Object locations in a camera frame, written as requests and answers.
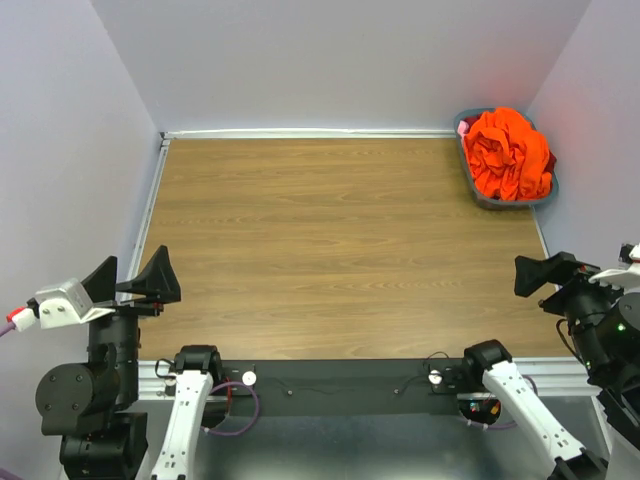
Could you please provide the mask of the orange t-shirt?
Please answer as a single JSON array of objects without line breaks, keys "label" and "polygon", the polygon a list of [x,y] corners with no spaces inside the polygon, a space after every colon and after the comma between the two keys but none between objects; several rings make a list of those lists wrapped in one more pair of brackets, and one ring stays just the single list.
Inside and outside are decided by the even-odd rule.
[{"label": "orange t-shirt", "polygon": [[551,190],[546,137],[517,110],[497,107],[470,119],[464,152],[476,187],[506,201],[539,199]]}]

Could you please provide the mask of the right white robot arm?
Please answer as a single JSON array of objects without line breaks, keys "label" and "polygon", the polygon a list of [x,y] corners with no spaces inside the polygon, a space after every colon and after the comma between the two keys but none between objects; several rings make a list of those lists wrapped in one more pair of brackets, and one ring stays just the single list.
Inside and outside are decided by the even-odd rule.
[{"label": "right white robot arm", "polygon": [[[551,479],[639,476],[639,248],[625,244],[617,268],[602,269],[567,252],[515,260],[514,292],[555,291],[540,308],[558,317],[570,360],[514,360],[496,340],[467,348],[463,395],[496,399],[526,436]],[[593,453],[542,398],[588,396],[607,456]]]}]

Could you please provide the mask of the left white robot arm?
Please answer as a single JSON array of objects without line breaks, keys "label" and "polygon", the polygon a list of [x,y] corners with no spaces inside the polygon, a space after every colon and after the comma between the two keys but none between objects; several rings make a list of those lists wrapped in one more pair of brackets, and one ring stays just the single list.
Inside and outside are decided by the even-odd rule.
[{"label": "left white robot arm", "polygon": [[26,304],[42,329],[88,330],[86,359],[52,367],[36,387],[40,431],[59,439],[69,479],[193,479],[201,428],[216,431],[238,384],[214,346],[140,361],[140,319],[181,299],[167,247],[135,278],[117,273],[110,256],[84,280],[46,287]]}]

